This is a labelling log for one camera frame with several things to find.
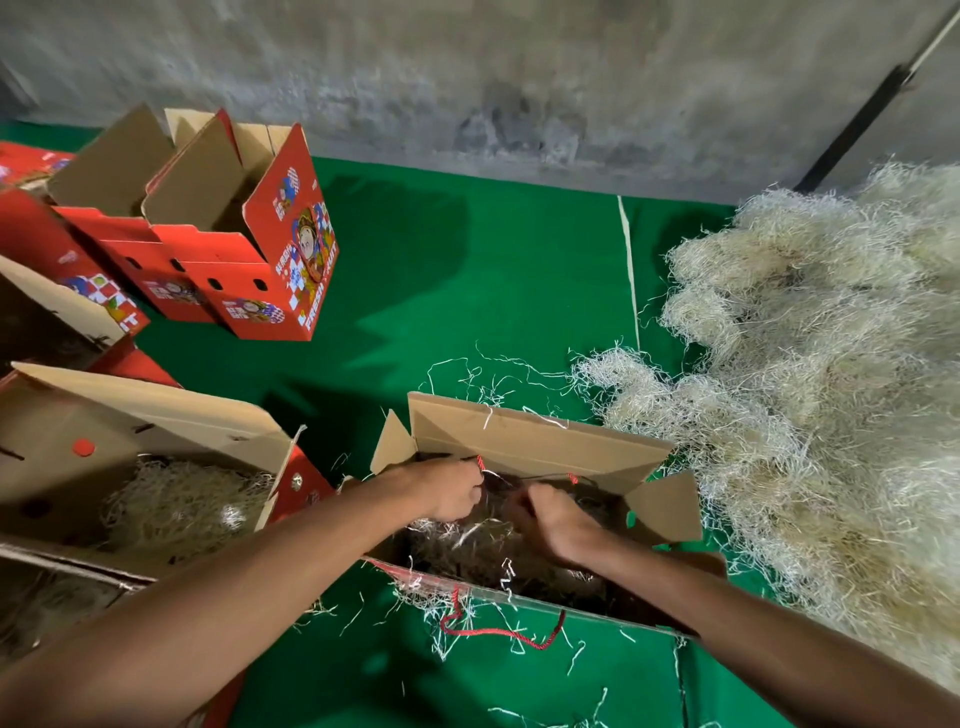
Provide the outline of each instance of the fruit box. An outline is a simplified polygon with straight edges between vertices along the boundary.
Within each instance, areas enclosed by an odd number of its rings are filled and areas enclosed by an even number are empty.
[[[690,471],[648,480],[674,446],[662,440],[595,425],[543,418],[502,407],[451,400],[412,392],[407,397],[410,431],[391,410],[384,423],[371,471],[424,454],[457,457],[480,455],[484,467],[516,478],[576,480],[607,500],[613,529],[642,546],[700,541],[700,505],[697,483]],[[566,479],[566,473],[576,477]],[[353,481],[349,487],[362,488]],[[628,525],[629,514],[636,523]],[[592,619],[611,619],[655,630],[687,631],[683,625],[613,584],[606,585],[602,602],[582,608],[552,603],[523,594],[467,584],[443,575],[418,571],[410,551],[410,531],[401,530],[372,550],[367,558],[402,583],[443,592],[455,588],[484,600],[531,607],[540,611],[564,608]],[[714,552],[665,552],[670,558],[726,578],[726,561]]]
[[[80,151],[47,184],[57,212],[169,318],[309,341],[339,251],[302,127],[167,120],[172,141],[141,107]]]
[[[109,260],[91,255],[50,207],[17,187],[0,187],[0,255],[95,302],[126,333],[150,323],[117,283]]]
[[[13,368],[0,381],[4,558],[125,589],[175,569],[173,552],[148,559],[96,547],[107,539],[104,498],[145,454],[274,473],[252,530],[332,493],[295,439],[253,404],[37,364]]]

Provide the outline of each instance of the red rope handle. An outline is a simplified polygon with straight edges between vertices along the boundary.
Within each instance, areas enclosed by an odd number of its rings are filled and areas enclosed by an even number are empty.
[[[464,610],[460,606],[460,587],[455,587],[453,590],[453,614],[449,614],[443,619],[440,620],[440,628],[448,635],[453,635],[454,637],[475,637],[476,635],[502,635],[503,637],[514,637],[520,640],[524,644],[529,644],[534,649],[546,649],[553,641],[557,639],[557,635],[560,634],[560,630],[564,628],[564,621],[566,620],[566,609],[562,609],[560,612],[560,619],[557,620],[557,626],[553,628],[553,632],[550,634],[546,640],[541,643],[535,643],[529,637],[525,637],[518,632],[515,632],[511,629],[498,629],[497,627],[485,627],[484,629],[451,629],[447,626],[449,622],[455,621],[464,615]]]

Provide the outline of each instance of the printed cartoon graphic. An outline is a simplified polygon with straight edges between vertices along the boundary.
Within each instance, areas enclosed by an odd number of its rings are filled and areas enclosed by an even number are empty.
[[[94,303],[98,303],[107,310],[117,325],[124,331],[129,331],[137,325],[136,317],[139,310],[131,299],[127,298],[120,286],[102,273],[95,276],[71,276],[61,279],[60,282],[67,288],[72,288],[81,296],[86,296]]]
[[[150,292],[162,301],[194,305],[200,305],[204,301],[203,294],[188,283],[176,283],[172,280],[144,280],[143,282]]]
[[[287,169],[287,176],[280,181],[280,189],[274,198],[274,209],[280,220],[286,217],[287,210],[297,199],[298,192],[300,192],[300,177],[297,175],[297,170],[290,167]]]
[[[237,299],[236,301],[224,301],[224,307],[230,317],[234,319],[247,319],[263,324],[280,324],[285,318],[281,308],[263,301]]]
[[[325,213],[326,205],[313,205],[305,209],[294,224],[294,240],[300,247],[306,271],[315,283],[324,279],[326,263],[330,259],[333,233],[329,216],[324,220]]]

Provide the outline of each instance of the hand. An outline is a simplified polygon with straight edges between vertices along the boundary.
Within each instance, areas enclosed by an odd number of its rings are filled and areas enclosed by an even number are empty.
[[[562,566],[583,566],[607,535],[570,495],[546,483],[512,493],[503,512],[532,548]]]
[[[470,515],[483,495],[483,475],[474,459],[438,458],[390,470],[390,476],[409,494],[415,518],[458,521]]]

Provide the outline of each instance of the green carpet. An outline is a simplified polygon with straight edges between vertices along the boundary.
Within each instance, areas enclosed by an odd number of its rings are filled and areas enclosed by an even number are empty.
[[[90,132],[18,124],[0,126],[0,137],[73,150]],[[342,252],[313,341],[240,341],[151,312],[137,339],[145,352],[187,388],[256,402],[288,431],[308,425],[301,444],[334,482],[368,471],[382,408],[405,419],[410,390],[475,399],[483,386],[506,395],[505,406],[589,416],[544,374],[567,371],[575,352],[634,343],[614,197],[332,159],[316,167]],[[667,288],[662,254],[722,227],[732,210],[624,203],[641,347],[678,374],[697,352],[656,324]],[[756,592],[763,583],[758,574],[736,581]],[[597,717],[610,728],[684,725],[668,636],[574,618],[565,630],[573,647],[558,640],[519,655],[504,638],[478,637],[460,640],[441,663],[413,608],[377,624],[393,602],[385,576],[351,569],[324,595],[335,614],[302,620],[251,666],[232,725],[522,725],[490,708],[572,724],[594,715],[604,689]],[[492,607],[477,617],[502,626]],[[537,635],[554,619],[526,610],[508,617]],[[785,725],[699,648],[680,650],[679,667],[689,726]]]

